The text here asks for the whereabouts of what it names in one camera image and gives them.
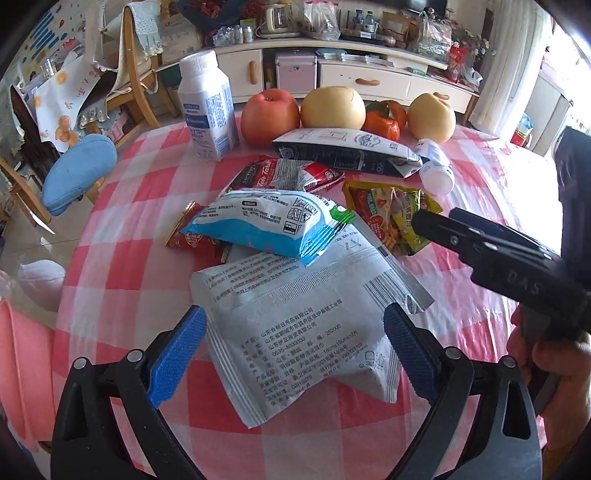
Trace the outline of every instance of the round table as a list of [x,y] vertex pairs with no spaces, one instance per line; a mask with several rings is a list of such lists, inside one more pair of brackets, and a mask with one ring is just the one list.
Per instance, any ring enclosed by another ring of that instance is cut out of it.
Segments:
[[[402,139],[408,145],[413,141]],[[456,188],[438,199],[445,213],[462,207],[560,249],[561,209],[553,164],[462,127],[456,128],[443,150],[452,159],[457,180]],[[142,135],[120,158],[105,181],[67,272],[54,346],[56,405],[78,356],[93,363],[118,361],[130,349],[146,348],[181,319],[191,305],[191,273],[213,261],[168,248],[165,239],[188,202],[215,200],[258,153],[268,152],[252,151],[243,142],[220,163],[200,160],[181,123]],[[347,177],[387,181],[349,172]],[[343,203],[341,185],[321,194]],[[401,261],[436,301],[414,316],[417,326],[430,329],[442,345],[458,346],[473,359],[497,361],[506,353],[515,302],[473,285],[471,269],[437,245]],[[427,402],[415,395],[404,374],[395,404],[325,380],[270,421],[249,430],[203,349],[161,412],[209,480],[286,476],[381,480],[396,465],[428,411]],[[113,408],[131,458],[137,467],[151,472],[122,404],[114,401]],[[475,408],[471,401],[441,471],[454,466]]]

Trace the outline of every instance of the pink cloth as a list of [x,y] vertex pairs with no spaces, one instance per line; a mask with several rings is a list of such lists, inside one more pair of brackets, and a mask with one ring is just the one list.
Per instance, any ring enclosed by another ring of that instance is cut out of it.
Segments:
[[52,349],[53,330],[0,301],[0,402],[19,440],[33,452],[53,434]]
[[[413,145],[414,139],[402,141]],[[560,247],[561,209],[552,164],[462,127],[442,147],[457,179],[454,191],[440,199],[446,213],[459,206]],[[189,201],[206,205],[214,200],[252,153],[241,146],[221,163],[201,161],[184,124],[148,132],[130,146],[103,186],[66,275],[54,348],[56,402],[78,356],[118,361],[180,320],[191,305],[191,273],[212,261],[167,248],[165,238]],[[347,177],[389,180],[349,172]],[[406,183],[420,180],[414,176]],[[343,202],[341,185],[325,195]],[[418,326],[474,359],[496,361],[506,353],[515,302],[473,285],[471,269],[437,245],[403,263],[436,300],[414,318]],[[475,408],[470,402],[448,468],[462,449]],[[115,411],[121,418],[122,407]],[[382,480],[406,450],[428,404],[405,375],[393,405],[323,381],[281,414],[248,430],[213,365],[194,359],[161,411],[209,480]],[[134,462],[150,471],[126,425],[123,436]]]

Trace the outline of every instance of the human hand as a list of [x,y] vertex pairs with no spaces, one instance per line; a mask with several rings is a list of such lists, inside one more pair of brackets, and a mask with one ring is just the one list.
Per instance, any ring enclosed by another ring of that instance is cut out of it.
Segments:
[[547,447],[557,450],[573,445],[591,420],[591,345],[585,333],[581,342],[541,340],[533,351],[523,337],[523,315],[518,307],[511,323],[515,330],[507,341],[507,351],[517,361],[526,384],[531,379],[531,360],[542,370],[561,375],[558,389],[542,417]]

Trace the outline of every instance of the barcode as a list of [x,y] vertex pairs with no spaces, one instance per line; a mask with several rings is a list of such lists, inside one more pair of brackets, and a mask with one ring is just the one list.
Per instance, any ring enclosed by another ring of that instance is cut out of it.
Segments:
[[385,310],[388,305],[395,301],[400,302],[405,297],[402,290],[396,285],[396,281],[394,272],[386,270],[363,284],[363,287],[379,308]]
[[228,134],[223,134],[221,137],[217,137],[214,142],[216,150],[221,157],[223,157],[232,149],[230,146],[230,138],[228,137]]

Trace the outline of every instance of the television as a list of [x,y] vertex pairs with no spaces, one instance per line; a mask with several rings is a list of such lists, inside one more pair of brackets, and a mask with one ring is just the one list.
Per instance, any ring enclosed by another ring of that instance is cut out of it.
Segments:
[[422,12],[425,7],[432,7],[442,18],[445,18],[447,0],[378,0],[389,7]]

